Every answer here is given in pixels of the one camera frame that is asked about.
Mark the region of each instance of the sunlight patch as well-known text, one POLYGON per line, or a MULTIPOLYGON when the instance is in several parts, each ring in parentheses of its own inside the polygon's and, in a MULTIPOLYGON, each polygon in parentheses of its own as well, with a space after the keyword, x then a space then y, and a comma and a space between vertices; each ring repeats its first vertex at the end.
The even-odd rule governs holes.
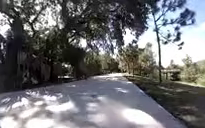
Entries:
POLYGON ((28 118, 39 110, 40 110, 39 108, 32 108, 32 109, 25 110, 25 111, 20 113, 19 117, 20 118, 28 118))
POLYGON ((26 128, 51 128, 55 125, 52 119, 33 118, 26 123, 26 128))
POLYGON ((48 107, 46 107, 46 110, 52 111, 52 112, 62 112, 62 111, 67 111, 70 109, 74 109, 75 108, 75 104, 72 101, 68 101, 66 103, 63 103, 61 105, 50 105, 48 107))
POLYGON ((12 105, 12 108, 18 108, 18 107, 26 106, 28 104, 29 104, 29 101, 27 98, 21 98, 21 101, 14 103, 12 105))
POLYGON ((122 116, 127 119, 129 122, 138 124, 138 125, 157 125, 159 124, 152 116, 149 114, 137 110, 137 109, 124 109, 122 111, 122 116))
POLYGON ((13 117, 4 117, 0 120, 0 127, 2 128, 16 128, 18 123, 13 117))

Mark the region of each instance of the green grass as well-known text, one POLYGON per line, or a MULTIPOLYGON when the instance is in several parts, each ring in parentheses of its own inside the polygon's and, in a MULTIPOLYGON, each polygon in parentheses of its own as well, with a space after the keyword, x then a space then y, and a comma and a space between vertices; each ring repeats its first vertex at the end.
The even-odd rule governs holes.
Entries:
POLYGON ((205 128, 205 88, 182 83, 127 77, 189 128, 205 128))

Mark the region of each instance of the distant tree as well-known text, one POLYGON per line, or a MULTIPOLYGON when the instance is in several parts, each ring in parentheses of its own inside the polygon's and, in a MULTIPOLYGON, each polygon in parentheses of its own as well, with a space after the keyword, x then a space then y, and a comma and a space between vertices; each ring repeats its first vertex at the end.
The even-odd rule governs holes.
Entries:
MULTIPOLYGON (((195 23, 195 13, 185 7, 186 0, 160 0, 158 3, 150 4, 151 14, 154 22, 154 31, 158 43, 159 55, 159 82, 161 77, 161 43, 175 43, 181 40, 181 27, 186 27, 195 23)), ((182 49, 184 42, 178 43, 179 49, 182 49)))
POLYGON ((119 72, 119 64, 109 53, 101 55, 102 70, 104 73, 119 72))
POLYGON ((154 53, 152 51, 152 44, 147 43, 145 48, 143 50, 140 50, 139 53, 140 54, 138 62, 140 75, 153 74, 156 67, 156 61, 154 53))
POLYGON ((102 73, 102 62, 99 54, 87 52, 84 61, 88 70, 88 74, 99 75, 102 73))
POLYGON ((190 56, 186 56, 183 60, 184 63, 184 69, 183 69, 183 75, 184 79, 189 82, 196 82, 199 75, 199 67, 196 63, 193 63, 190 56))
POLYGON ((122 70, 128 73, 135 73, 138 65, 139 51, 137 44, 129 44, 119 51, 119 60, 122 70))

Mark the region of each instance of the vegetation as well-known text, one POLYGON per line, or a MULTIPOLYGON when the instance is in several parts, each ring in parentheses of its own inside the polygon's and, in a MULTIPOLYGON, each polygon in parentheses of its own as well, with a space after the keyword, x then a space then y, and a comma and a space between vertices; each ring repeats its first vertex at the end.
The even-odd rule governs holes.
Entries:
POLYGON ((205 88, 175 82, 127 77, 188 128, 205 128, 205 88))
POLYGON ((137 44, 129 44, 119 51, 119 62, 122 71, 142 76, 152 75, 156 68, 152 44, 147 43, 145 48, 137 44))
MULTIPOLYGON (((9 28, 6 34, 0 33, 0 88, 55 82, 64 75, 62 65, 71 65, 77 79, 98 74, 87 72, 91 69, 86 67, 99 67, 91 67, 98 60, 90 60, 93 53, 88 52, 113 54, 124 46, 126 29, 137 40, 147 28, 148 4, 138 0, 0 0, 0 26, 9 28)), ((108 67, 117 70, 111 61, 108 67)))

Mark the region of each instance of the concrete path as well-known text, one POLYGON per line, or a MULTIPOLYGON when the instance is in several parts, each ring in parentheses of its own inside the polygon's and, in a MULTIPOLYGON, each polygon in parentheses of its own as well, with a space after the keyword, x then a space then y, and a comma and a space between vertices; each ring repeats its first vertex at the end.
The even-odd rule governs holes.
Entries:
POLYGON ((1 128, 185 128, 121 74, 0 95, 1 128))

